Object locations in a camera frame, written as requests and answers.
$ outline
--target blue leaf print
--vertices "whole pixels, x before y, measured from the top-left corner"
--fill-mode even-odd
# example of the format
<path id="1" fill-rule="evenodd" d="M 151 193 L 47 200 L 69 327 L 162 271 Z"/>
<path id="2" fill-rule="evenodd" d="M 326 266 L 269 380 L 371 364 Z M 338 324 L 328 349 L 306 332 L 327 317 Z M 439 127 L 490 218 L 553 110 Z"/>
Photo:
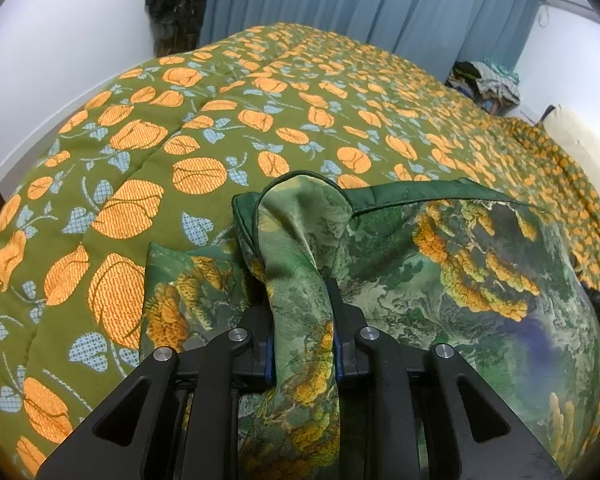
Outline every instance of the blue leaf print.
<path id="1" fill-rule="evenodd" d="M 211 142 L 212 144 L 215 144 L 216 142 L 218 142 L 218 140 L 224 139 L 224 133 L 216 132 L 215 130 L 212 130 L 210 128 L 207 128 L 203 132 L 203 135 L 205 136 L 205 139 Z"/>
<path id="2" fill-rule="evenodd" d="M 71 211 L 69 223 L 62 229 L 64 234 L 85 233 L 96 218 L 91 212 L 83 207 L 76 207 Z"/>
<path id="3" fill-rule="evenodd" d="M 317 142 L 311 141 L 311 142 L 309 142 L 309 146 L 311 146 L 318 153 L 320 153 L 321 151 L 324 150 L 324 148 Z"/>
<path id="4" fill-rule="evenodd" d="M 120 359 L 134 368 L 140 364 L 140 355 L 138 354 L 138 350 L 122 347 L 118 354 L 120 354 Z"/>
<path id="5" fill-rule="evenodd" d="M 84 363 L 97 372 L 105 372 L 109 367 L 106 339 L 97 332 L 87 332 L 80 336 L 69 350 L 69 361 Z"/>
<path id="6" fill-rule="evenodd" d="M 325 160 L 322 164 L 322 167 L 320 168 L 320 172 L 325 174 L 342 174 L 342 170 L 332 160 Z"/>
<path id="7" fill-rule="evenodd" d="M 380 137 L 378 136 L 378 132 L 376 132 L 375 130 L 367 130 L 366 131 L 367 135 L 369 136 L 369 140 L 371 142 L 374 142 L 376 144 L 379 144 L 380 142 Z"/>
<path id="8" fill-rule="evenodd" d="M 26 373 L 26 368 L 23 365 L 18 365 L 18 370 L 16 371 L 16 377 L 18 378 L 18 384 L 22 388 L 24 386 L 24 376 Z"/>
<path id="9" fill-rule="evenodd" d="M 282 108 L 277 108 L 275 106 L 265 105 L 264 111 L 267 114 L 279 114 L 282 111 Z"/>
<path id="10" fill-rule="evenodd" d="M 0 410 L 7 413 L 17 413 L 22 408 L 22 399 L 9 386 L 0 388 Z"/>
<path id="11" fill-rule="evenodd" d="M 0 341 L 4 341 L 4 339 L 9 335 L 9 331 L 0 321 Z"/>
<path id="12" fill-rule="evenodd" d="M 24 206 L 22 208 L 22 211 L 18 215 L 18 218 L 16 218 L 16 227 L 18 229 L 21 228 L 24 224 L 26 224 L 29 220 L 31 220 L 32 216 L 33 216 L 33 211 L 31 209 L 29 209 L 28 205 Z"/>
<path id="13" fill-rule="evenodd" d="M 24 229 L 25 238 L 29 240 L 30 238 L 33 238 L 37 232 L 38 230 L 35 227 L 33 227 L 33 225 L 29 225 Z"/>
<path id="14" fill-rule="evenodd" d="M 112 156 L 108 162 L 110 165 L 118 168 L 120 173 L 126 173 L 126 170 L 128 170 L 131 165 L 131 155 L 129 155 L 129 152 L 120 152 L 117 155 Z"/>
<path id="15" fill-rule="evenodd" d="M 40 322 L 40 316 L 42 316 L 42 306 L 36 306 L 29 311 L 29 317 L 34 323 Z"/>
<path id="16" fill-rule="evenodd" d="M 209 218 L 197 218 L 183 211 L 182 228 L 189 240 L 202 247 L 208 243 L 209 237 L 206 234 L 214 230 L 214 223 Z"/>
<path id="17" fill-rule="evenodd" d="M 31 280 L 22 284 L 22 290 L 30 300 L 33 300 L 36 297 L 36 284 Z"/>
<path id="18" fill-rule="evenodd" d="M 51 145 L 51 148 L 49 148 L 47 155 L 54 156 L 54 155 L 57 155 L 59 151 L 60 151 L 60 139 L 56 139 L 56 142 L 54 142 Z"/>
<path id="19" fill-rule="evenodd" d="M 109 133 L 109 129 L 108 128 L 98 128 L 97 130 L 93 130 L 89 136 L 91 137 L 91 139 L 98 139 L 98 140 L 102 140 L 104 139 L 104 137 Z"/>
<path id="20" fill-rule="evenodd" d="M 112 185 L 108 180 L 101 180 L 93 193 L 93 201 L 98 205 L 104 204 L 111 195 L 113 195 Z"/>
<path id="21" fill-rule="evenodd" d="M 240 184 L 241 186 L 248 186 L 247 183 L 247 172 L 243 170 L 229 170 L 229 178 L 233 180 L 236 184 Z"/>

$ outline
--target white wall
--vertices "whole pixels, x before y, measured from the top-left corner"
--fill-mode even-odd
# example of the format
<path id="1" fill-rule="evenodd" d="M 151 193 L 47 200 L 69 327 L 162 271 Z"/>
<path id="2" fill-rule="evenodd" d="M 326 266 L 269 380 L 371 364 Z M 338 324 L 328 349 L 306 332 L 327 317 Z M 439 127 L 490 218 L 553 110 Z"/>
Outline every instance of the white wall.
<path id="1" fill-rule="evenodd" d="M 548 12 L 545 28 L 536 19 L 516 66 L 520 108 L 538 120 L 548 105 L 566 106 L 600 137 L 600 24 L 554 7 Z M 539 14 L 545 23 L 546 9 Z"/>
<path id="2" fill-rule="evenodd" d="M 6 0 L 0 8 L 0 181 L 95 89 L 150 57 L 144 0 Z"/>

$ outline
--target blue curtain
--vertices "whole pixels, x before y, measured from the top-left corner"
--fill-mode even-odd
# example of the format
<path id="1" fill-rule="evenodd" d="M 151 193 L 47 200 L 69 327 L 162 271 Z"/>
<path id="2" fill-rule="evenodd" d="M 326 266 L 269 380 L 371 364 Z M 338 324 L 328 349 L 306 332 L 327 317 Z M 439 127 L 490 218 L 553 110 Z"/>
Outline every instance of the blue curtain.
<path id="1" fill-rule="evenodd" d="M 515 66 L 540 0 L 209 0 L 201 43 L 253 25 L 304 23 L 413 61 L 445 80 L 456 60 Z"/>

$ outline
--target metal screw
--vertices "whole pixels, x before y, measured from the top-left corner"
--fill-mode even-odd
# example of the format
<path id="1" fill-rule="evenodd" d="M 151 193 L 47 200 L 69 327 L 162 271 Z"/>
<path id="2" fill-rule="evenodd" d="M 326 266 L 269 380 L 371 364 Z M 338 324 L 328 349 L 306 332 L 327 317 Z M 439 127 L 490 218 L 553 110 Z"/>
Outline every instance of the metal screw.
<path id="1" fill-rule="evenodd" d="M 173 350 L 168 346 L 161 346 L 154 350 L 154 359 L 156 361 L 168 361 L 173 356 Z"/>
<path id="2" fill-rule="evenodd" d="M 436 346 L 436 354 L 438 354 L 443 359 L 449 359 L 454 356 L 454 348 L 447 344 L 442 344 Z"/>
<path id="3" fill-rule="evenodd" d="M 248 335 L 249 334 L 247 333 L 247 331 L 243 328 L 234 328 L 232 330 L 229 330 L 229 339 L 231 341 L 244 341 L 245 339 L 247 339 Z"/>
<path id="4" fill-rule="evenodd" d="M 360 337 L 373 341 L 380 337 L 380 331 L 374 326 L 365 326 L 360 329 Z"/>

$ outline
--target hanging clothes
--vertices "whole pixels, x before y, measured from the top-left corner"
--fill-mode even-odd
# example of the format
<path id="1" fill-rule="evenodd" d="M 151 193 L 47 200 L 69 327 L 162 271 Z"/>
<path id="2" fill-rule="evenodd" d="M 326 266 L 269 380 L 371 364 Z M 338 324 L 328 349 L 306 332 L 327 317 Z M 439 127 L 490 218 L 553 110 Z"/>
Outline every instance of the hanging clothes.
<path id="1" fill-rule="evenodd" d="M 156 56 L 193 50 L 198 46 L 207 0 L 145 0 L 149 15 L 160 25 Z"/>

